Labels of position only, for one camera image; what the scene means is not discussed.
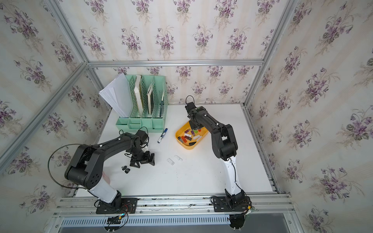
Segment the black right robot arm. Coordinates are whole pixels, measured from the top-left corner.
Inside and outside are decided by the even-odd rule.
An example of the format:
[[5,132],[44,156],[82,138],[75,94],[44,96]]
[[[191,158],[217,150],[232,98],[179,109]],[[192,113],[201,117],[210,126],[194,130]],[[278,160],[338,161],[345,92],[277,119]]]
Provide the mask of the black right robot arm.
[[187,103],[185,109],[192,130],[206,128],[209,131],[212,150],[215,156],[224,164],[226,173],[225,199],[227,205],[233,209],[243,204],[246,202],[246,193],[241,188],[236,169],[238,144],[233,127],[230,124],[218,122],[204,107],[196,107],[193,102]]

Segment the pink pen cup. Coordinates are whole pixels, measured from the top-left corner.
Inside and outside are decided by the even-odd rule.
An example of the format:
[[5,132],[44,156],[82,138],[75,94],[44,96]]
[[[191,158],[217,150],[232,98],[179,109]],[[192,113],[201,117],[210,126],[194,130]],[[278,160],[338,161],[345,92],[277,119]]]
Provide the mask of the pink pen cup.
[[110,178],[105,174],[105,172],[103,172],[102,174],[102,178],[105,180],[105,182],[110,185],[111,181],[110,181]]

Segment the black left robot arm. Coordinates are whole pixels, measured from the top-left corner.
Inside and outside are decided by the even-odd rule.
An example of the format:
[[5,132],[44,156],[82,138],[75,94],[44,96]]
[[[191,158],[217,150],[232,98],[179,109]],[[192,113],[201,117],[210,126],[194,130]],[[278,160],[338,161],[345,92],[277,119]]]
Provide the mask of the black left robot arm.
[[146,149],[148,143],[148,133],[138,130],[135,134],[122,133],[117,138],[101,144],[81,144],[67,166],[64,177],[88,190],[99,201],[118,209],[121,205],[121,193],[104,178],[105,162],[125,152],[130,156],[132,168],[139,169],[142,164],[154,166],[154,153]]

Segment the blue white marker pen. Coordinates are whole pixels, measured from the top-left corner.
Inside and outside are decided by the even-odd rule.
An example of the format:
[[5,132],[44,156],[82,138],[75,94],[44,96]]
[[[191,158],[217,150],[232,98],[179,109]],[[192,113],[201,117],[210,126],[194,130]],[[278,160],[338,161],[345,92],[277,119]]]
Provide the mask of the blue white marker pen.
[[158,143],[161,143],[161,141],[162,141],[162,139],[164,138],[164,136],[166,135],[167,131],[168,131],[168,128],[166,128],[166,129],[163,131],[162,135],[159,137],[159,139],[158,139],[158,141],[157,141]]

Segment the yellow plastic storage box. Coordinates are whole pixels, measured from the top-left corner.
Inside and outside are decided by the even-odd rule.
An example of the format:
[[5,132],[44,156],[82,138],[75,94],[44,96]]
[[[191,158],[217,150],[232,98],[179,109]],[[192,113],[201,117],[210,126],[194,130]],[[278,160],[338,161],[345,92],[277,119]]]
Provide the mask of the yellow plastic storage box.
[[[186,124],[184,124],[179,130],[176,131],[175,133],[175,138],[177,140],[177,142],[182,146],[184,147],[185,149],[187,150],[192,150],[193,148],[195,148],[204,138],[206,135],[208,135],[209,131],[203,127],[202,129],[199,129],[199,130],[193,130],[195,135],[200,135],[201,137],[197,140],[193,140],[193,137],[195,135],[192,135],[190,133],[191,131],[191,127],[190,127],[190,124],[189,122],[187,122]],[[185,136],[185,134],[189,134],[189,135],[192,135],[192,137],[187,137]],[[188,143],[184,144],[184,143],[181,143],[178,138],[181,138],[181,136],[184,136],[187,140],[188,140]],[[193,146],[189,146],[188,144],[190,142],[196,142],[196,144],[194,144]]]

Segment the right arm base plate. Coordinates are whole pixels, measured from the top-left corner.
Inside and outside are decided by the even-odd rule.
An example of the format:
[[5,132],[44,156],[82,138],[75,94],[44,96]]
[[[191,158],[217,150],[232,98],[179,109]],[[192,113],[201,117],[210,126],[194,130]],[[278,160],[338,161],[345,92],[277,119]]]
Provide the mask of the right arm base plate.
[[210,202],[213,205],[213,210],[216,213],[222,212],[238,212],[247,213],[252,209],[252,202],[248,196],[237,198],[231,196],[211,196]]

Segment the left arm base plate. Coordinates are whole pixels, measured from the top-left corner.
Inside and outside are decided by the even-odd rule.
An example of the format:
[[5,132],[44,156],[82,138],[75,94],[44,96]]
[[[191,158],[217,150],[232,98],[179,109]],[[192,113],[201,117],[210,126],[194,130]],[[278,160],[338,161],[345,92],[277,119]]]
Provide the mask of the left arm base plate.
[[95,204],[96,207],[96,214],[104,215],[104,214],[134,214],[136,211],[137,198],[121,198],[114,200],[112,203],[105,203],[103,201],[99,201]]

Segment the small black usb pair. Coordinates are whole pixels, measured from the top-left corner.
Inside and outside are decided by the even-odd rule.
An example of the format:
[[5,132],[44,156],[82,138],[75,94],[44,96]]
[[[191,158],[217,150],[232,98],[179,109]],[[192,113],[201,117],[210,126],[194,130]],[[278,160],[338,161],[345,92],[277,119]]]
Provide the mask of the small black usb pair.
[[124,171],[126,174],[130,172],[130,169],[127,166],[121,167],[122,171]]

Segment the dark pen in organizer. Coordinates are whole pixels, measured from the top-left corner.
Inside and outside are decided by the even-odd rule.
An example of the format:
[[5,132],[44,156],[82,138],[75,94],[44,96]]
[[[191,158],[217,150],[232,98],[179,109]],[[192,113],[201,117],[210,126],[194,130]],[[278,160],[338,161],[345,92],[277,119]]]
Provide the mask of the dark pen in organizer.
[[160,102],[160,108],[159,108],[159,117],[162,117],[163,107],[164,107],[164,90],[162,90],[162,95],[161,95],[161,102]]

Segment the beige notebook in organizer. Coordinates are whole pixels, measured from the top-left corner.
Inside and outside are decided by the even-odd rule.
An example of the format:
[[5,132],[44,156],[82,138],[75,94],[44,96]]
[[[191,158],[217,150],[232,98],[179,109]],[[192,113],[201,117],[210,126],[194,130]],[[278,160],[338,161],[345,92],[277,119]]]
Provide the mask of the beige notebook in organizer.
[[152,84],[148,88],[147,100],[148,100],[148,115],[151,115],[153,113],[153,86]]

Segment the white paper stack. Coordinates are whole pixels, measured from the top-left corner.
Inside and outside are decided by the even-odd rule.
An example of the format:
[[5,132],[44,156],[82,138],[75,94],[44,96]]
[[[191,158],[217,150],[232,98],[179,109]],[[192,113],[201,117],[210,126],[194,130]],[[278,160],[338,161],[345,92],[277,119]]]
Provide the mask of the white paper stack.
[[99,95],[115,110],[119,117],[128,118],[133,109],[130,85],[124,74],[120,74]]

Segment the green desk file organizer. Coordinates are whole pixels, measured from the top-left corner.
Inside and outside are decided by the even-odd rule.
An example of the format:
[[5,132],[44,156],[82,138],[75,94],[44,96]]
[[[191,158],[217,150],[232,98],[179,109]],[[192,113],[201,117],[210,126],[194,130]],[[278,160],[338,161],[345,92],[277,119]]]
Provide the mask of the green desk file organizer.
[[142,75],[139,82],[136,75],[126,75],[132,111],[129,117],[120,117],[116,127],[124,132],[147,129],[150,133],[165,130],[168,94],[166,77]]

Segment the white book in organizer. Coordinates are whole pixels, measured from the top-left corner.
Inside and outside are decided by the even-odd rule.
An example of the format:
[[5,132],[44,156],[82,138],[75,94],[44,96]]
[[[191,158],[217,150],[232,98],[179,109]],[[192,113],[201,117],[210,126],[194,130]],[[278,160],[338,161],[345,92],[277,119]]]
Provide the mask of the white book in organizer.
[[136,104],[138,107],[139,116],[142,116],[143,113],[143,103],[142,103],[142,94],[141,94],[141,75],[136,75],[136,82],[134,87],[134,93],[136,97]]

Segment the aluminium front rail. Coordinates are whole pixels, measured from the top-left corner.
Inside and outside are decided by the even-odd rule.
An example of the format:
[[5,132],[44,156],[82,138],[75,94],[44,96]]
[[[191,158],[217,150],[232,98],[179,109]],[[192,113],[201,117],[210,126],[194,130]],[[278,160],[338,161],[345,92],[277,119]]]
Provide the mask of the aluminium front rail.
[[[252,202],[251,213],[295,213],[295,208],[287,194],[250,193]],[[232,212],[222,207],[221,202],[213,202],[211,194],[207,195],[176,195],[176,196],[137,196],[137,203],[129,208],[130,216],[155,215],[193,215],[193,214],[238,214],[247,209],[247,205],[238,207]],[[63,216],[95,216],[100,207],[99,201],[93,197],[62,198],[57,201],[52,210],[53,217]]]

